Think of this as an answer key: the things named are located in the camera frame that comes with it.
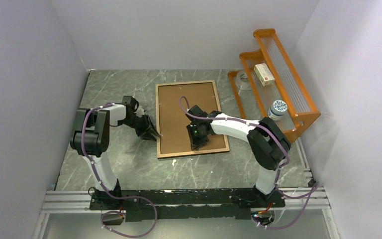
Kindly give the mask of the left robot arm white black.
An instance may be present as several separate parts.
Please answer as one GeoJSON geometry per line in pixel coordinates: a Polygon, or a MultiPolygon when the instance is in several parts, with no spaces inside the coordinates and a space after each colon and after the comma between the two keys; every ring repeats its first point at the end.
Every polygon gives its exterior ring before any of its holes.
{"type": "Polygon", "coordinates": [[[161,137],[139,102],[132,96],[123,96],[119,103],[77,109],[70,138],[70,147],[86,161],[93,174],[96,197],[110,209],[117,209],[123,196],[106,151],[111,127],[122,125],[134,129],[141,140],[156,141],[161,137]]]}

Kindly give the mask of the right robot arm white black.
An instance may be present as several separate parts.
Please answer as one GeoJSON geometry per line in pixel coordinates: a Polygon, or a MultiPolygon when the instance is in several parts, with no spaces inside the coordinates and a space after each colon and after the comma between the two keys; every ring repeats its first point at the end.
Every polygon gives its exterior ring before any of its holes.
{"type": "Polygon", "coordinates": [[[206,113],[195,105],[186,112],[191,149],[199,150],[209,143],[209,135],[226,135],[249,144],[259,164],[254,186],[254,202],[261,207],[273,199],[280,163],[287,158],[291,143],[269,117],[246,120],[230,117],[219,111],[206,113]]]}

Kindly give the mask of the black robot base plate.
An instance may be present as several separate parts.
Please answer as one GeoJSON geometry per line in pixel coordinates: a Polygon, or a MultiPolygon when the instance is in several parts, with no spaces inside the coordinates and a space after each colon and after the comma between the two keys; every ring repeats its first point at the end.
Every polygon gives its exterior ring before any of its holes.
{"type": "Polygon", "coordinates": [[[274,192],[268,202],[254,188],[121,190],[123,200],[98,199],[91,196],[92,211],[117,210],[127,222],[158,219],[223,218],[248,220],[266,208],[283,208],[285,201],[274,192]]]}

